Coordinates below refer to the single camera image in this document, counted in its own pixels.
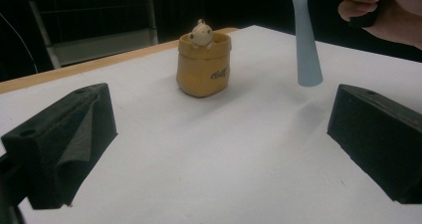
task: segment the black wall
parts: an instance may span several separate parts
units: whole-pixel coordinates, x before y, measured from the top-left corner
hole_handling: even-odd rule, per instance
[[[120,9],[63,15],[62,19],[67,20],[69,26],[66,33],[60,36],[54,32],[57,30],[54,23],[56,15],[44,15],[46,26],[52,31],[52,39],[59,42],[144,27],[145,20],[136,16],[144,13],[144,7],[137,2],[138,0],[38,0],[40,9],[46,11],[54,6],[75,8],[89,7],[93,4],[128,5]],[[340,0],[309,0],[316,40],[422,62],[422,52],[416,48],[382,41],[361,29],[349,27],[337,14],[339,3]],[[259,25],[295,34],[295,14],[291,0],[154,0],[154,8],[160,43],[178,39],[188,33],[199,18],[205,19],[215,30]],[[39,72],[52,70],[28,0],[0,0],[0,12],[10,20],[27,42]],[[81,23],[85,29],[75,29]],[[0,81],[30,74],[34,74],[31,59],[16,34],[0,19]]]

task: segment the ceramic pot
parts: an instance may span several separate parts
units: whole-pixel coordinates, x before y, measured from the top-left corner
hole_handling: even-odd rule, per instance
[[[180,89],[192,97],[209,97],[224,90],[229,83],[231,39],[214,33],[211,48],[194,48],[188,35],[179,39],[176,81]]]

